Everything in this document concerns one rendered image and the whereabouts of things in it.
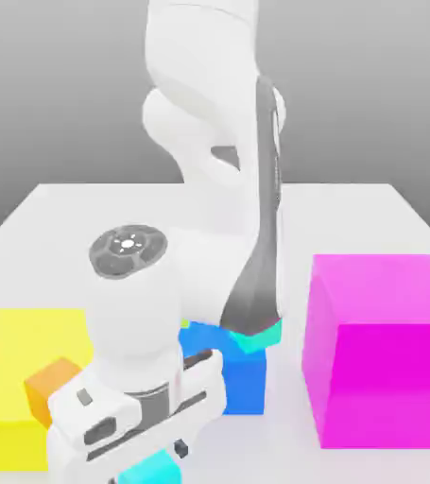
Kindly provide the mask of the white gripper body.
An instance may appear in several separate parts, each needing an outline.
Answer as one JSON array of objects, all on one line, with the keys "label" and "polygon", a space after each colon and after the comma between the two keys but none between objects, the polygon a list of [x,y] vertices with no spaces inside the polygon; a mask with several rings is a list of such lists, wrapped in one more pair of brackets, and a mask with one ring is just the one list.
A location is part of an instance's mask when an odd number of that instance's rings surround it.
[{"label": "white gripper body", "polygon": [[48,400],[49,484],[109,484],[172,444],[185,455],[199,431],[222,415],[223,358],[204,350],[182,360],[175,378],[121,392],[85,369]]}]

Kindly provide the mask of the small teal cube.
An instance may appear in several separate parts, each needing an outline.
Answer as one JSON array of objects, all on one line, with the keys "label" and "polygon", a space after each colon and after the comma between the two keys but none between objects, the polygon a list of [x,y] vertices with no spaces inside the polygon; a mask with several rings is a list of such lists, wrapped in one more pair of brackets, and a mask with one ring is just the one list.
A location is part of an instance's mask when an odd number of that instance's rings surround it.
[{"label": "small teal cube", "polygon": [[253,354],[280,343],[282,333],[283,321],[278,320],[274,325],[256,335],[247,336],[229,331],[229,336],[245,354]]}]

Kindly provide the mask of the small cyan cube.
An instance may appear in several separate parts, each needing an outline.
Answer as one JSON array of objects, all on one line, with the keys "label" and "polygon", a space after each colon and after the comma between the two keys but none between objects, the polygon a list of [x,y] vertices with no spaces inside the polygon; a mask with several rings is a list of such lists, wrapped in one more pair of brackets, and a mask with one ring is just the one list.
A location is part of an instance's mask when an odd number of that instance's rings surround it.
[{"label": "small cyan cube", "polygon": [[121,473],[117,484],[182,484],[181,469],[163,450]]}]

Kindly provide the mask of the small orange cube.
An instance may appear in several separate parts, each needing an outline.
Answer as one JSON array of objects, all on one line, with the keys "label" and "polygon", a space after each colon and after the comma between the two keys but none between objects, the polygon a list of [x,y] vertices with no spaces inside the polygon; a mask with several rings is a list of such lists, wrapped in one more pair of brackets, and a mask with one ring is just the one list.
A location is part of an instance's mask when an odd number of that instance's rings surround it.
[{"label": "small orange cube", "polygon": [[48,407],[49,397],[59,388],[80,373],[81,367],[71,360],[61,357],[24,381],[28,406],[32,416],[45,428],[52,424]]}]

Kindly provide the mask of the large blue box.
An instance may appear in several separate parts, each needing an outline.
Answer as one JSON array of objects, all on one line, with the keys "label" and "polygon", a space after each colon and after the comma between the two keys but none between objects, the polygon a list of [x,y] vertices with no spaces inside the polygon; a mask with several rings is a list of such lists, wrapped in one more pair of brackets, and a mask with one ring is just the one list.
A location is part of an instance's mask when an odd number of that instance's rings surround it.
[{"label": "large blue box", "polygon": [[206,349],[216,349],[222,353],[222,374],[227,394],[225,415],[264,414],[267,378],[265,349],[248,354],[230,332],[200,322],[184,324],[179,340],[185,357]]}]

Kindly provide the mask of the large magenta box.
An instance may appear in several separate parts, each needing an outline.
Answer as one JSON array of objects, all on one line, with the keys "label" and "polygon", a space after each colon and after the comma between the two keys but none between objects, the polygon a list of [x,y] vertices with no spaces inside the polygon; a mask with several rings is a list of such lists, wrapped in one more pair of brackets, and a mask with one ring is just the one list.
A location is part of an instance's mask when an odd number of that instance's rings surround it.
[{"label": "large magenta box", "polygon": [[316,255],[301,368],[322,448],[430,449],[430,255]]}]

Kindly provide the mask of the large yellow box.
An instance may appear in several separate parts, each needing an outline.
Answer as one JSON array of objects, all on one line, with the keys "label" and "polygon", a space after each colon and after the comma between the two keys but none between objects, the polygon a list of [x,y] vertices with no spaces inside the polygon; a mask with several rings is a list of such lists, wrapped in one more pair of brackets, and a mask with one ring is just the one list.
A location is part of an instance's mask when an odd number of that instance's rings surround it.
[{"label": "large yellow box", "polygon": [[0,309],[0,472],[47,469],[48,393],[27,379],[64,357],[71,374],[93,355],[78,309]]}]

